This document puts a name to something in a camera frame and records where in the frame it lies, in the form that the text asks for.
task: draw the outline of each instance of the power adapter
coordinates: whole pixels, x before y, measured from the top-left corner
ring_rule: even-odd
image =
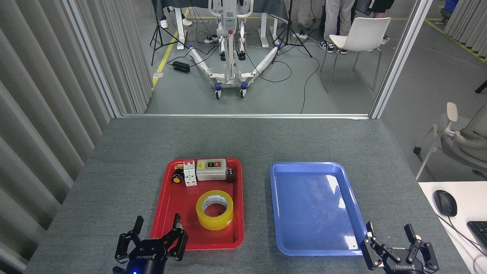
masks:
[[[174,61],[171,65],[174,68],[174,70],[181,71],[181,72],[184,72],[184,73],[190,72],[189,65],[186,64],[186,63],[179,62],[179,61]]]

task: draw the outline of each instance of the tripod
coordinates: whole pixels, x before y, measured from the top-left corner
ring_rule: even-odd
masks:
[[[274,59],[272,59],[272,63],[274,63],[274,60],[276,59],[277,55],[279,54],[279,50],[281,50],[283,47],[285,46],[297,46],[297,47],[303,47],[306,52],[308,53],[309,57],[313,58],[313,56],[311,55],[311,53],[309,52],[309,50],[306,48],[306,46],[303,44],[303,42],[301,41],[301,39],[295,35],[295,32],[293,30],[293,27],[291,26],[292,25],[292,20],[291,20],[291,12],[293,10],[293,0],[290,1],[289,3],[289,11],[288,11],[288,22],[287,22],[287,26],[286,28],[281,32],[281,34],[279,34],[277,36],[277,38],[273,41],[274,44],[276,44],[276,41],[278,39],[281,39],[281,44],[279,45],[279,48],[277,49],[277,52],[276,52],[276,55],[274,56]],[[290,36],[295,36],[298,41],[299,41],[299,44],[292,44],[289,42],[289,39],[291,38]]]
[[[155,51],[164,47],[164,46],[168,46],[168,45],[172,45],[172,44],[176,44],[176,43],[179,43],[179,39],[177,39],[176,37],[174,37],[174,35],[172,35],[169,31],[167,31],[165,28],[161,27],[161,24],[159,23],[159,19],[157,18],[157,15],[155,17],[155,21],[156,21],[156,28],[155,28],[155,31],[154,31],[154,34],[152,35],[152,39],[150,40],[150,43],[149,43],[149,46],[152,45],[152,42],[154,42],[154,50],[152,52],[152,61],[150,62],[150,65],[154,65],[154,54],[155,54]],[[170,42],[170,43],[167,43],[167,44],[164,44],[162,42],[162,34],[161,34],[161,29],[163,31],[165,31],[167,34],[171,35],[173,38],[174,38],[174,41]]]

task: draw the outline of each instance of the yellow tape roll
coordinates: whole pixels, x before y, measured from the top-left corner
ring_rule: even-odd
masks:
[[[210,217],[205,214],[205,210],[212,204],[221,204],[226,207],[223,214]],[[227,227],[233,219],[233,200],[228,193],[221,190],[211,190],[198,199],[196,202],[196,214],[201,226],[208,230],[220,230]]]

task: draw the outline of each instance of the gray pants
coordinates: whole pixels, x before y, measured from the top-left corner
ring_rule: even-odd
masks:
[[[326,0],[326,21],[323,39],[330,41],[330,34],[337,34],[337,17],[340,14],[340,35],[348,35],[352,22],[350,16],[355,0]]]

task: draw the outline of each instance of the white circuit breaker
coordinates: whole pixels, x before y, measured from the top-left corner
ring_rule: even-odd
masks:
[[[184,162],[183,168],[184,168],[184,182],[186,186],[195,186],[196,175],[194,172],[194,161]]]
[[[196,177],[199,181],[225,180],[225,159],[202,159],[196,164]]]

